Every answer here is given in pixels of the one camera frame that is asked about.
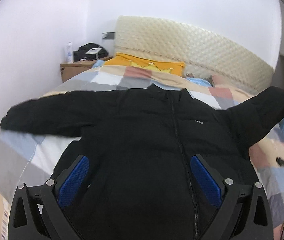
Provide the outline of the cream quilted headboard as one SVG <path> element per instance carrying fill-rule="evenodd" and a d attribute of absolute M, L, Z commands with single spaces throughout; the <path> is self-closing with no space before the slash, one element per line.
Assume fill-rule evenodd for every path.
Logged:
<path fill-rule="evenodd" d="M 161 18 L 119 16 L 114 51 L 157 61 L 184 62 L 183 76 L 221 75 L 251 94 L 269 87 L 274 73 L 260 57 L 224 36 Z"/>

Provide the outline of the white device on bag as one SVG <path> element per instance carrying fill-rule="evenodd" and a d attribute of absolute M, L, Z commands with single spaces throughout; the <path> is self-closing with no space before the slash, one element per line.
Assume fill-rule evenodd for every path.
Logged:
<path fill-rule="evenodd" d="M 93 55 L 93 54 L 98 54 L 99 51 L 101 50 L 102 48 L 98 47 L 98 48 L 91 48 L 89 49 L 85 54 L 86 55 Z"/>

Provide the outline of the checkered patchwork duvet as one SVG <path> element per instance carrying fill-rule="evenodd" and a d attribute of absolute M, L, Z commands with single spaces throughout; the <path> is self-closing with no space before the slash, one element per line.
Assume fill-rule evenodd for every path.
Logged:
<path fill-rule="evenodd" d="M 0 122 L 4 239 L 272 239 L 284 90 L 103 66 Z"/>

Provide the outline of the pink pillow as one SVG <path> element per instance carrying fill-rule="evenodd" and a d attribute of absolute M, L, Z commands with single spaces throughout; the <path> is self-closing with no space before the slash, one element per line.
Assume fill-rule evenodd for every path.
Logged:
<path fill-rule="evenodd" d="M 223 75 L 217 75 L 214 74 L 211 76 L 212 83 L 214 84 L 214 87 L 217 86 L 233 86 L 231 79 L 223 76 Z"/>

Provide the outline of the black puffer jacket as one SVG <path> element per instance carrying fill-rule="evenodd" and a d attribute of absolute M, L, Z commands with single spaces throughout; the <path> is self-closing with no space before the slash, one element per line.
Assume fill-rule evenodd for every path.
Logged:
<path fill-rule="evenodd" d="M 53 178 L 79 155 L 89 172 L 65 213 L 84 239 L 196 239 L 216 209 L 192 174 L 197 154 L 239 184 L 257 180 L 249 148 L 284 118 L 269 87 L 226 110 L 183 90 L 77 91 L 12 107 L 3 130 L 73 137 Z"/>

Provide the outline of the white spray bottle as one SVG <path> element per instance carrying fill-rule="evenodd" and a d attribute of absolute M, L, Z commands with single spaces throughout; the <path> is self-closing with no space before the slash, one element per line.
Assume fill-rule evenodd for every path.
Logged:
<path fill-rule="evenodd" d="M 73 63 L 73 49 L 72 42 L 68 42 L 66 45 L 66 62 Z"/>

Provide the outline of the grey wall socket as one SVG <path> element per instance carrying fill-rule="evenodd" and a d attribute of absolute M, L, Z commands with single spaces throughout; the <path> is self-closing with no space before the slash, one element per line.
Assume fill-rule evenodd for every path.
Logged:
<path fill-rule="evenodd" d="M 115 33 L 114 32 L 104 32 L 102 33 L 102 39 L 103 40 L 114 40 Z"/>

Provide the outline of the wooden nightstand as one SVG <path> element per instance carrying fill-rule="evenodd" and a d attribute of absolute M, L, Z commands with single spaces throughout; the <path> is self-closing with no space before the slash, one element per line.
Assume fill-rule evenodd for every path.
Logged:
<path fill-rule="evenodd" d="M 96 63 L 97 60 L 81 60 L 73 63 L 61 63 L 60 64 L 60 73 L 62 77 L 62 82 L 65 82 L 72 77 L 90 70 L 92 66 Z"/>

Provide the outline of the light blue pillow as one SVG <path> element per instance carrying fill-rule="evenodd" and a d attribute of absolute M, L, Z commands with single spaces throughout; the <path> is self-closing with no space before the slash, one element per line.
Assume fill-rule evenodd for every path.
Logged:
<path fill-rule="evenodd" d="M 212 87 L 212 84 L 205 79 L 196 78 L 196 77 L 186 77 L 186 79 L 192 83 L 195 83 L 196 85 L 200 85 L 203 87 Z"/>

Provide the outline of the black bag on nightstand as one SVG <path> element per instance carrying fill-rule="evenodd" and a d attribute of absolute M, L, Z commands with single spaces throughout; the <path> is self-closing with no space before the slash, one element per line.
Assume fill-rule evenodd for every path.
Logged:
<path fill-rule="evenodd" d="M 80 46 L 78 50 L 73 51 L 74 61 L 94 61 L 108 56 L 109 52 L 107 52 L 101 45 L 96 43 L 87 43 L 83 46 Z"/>

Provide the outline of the yellow crown pillow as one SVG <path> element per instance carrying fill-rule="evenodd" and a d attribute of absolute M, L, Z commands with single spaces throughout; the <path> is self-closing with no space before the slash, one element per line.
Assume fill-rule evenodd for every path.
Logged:
<path fill-rule="evenodd" d="M 104 65 L 143 68 L 177 76 L 182 76 L 185 68 L 184 62 L 156 61 L 124 53 L 116 53 L 112 59 L 105 61 Z"/>

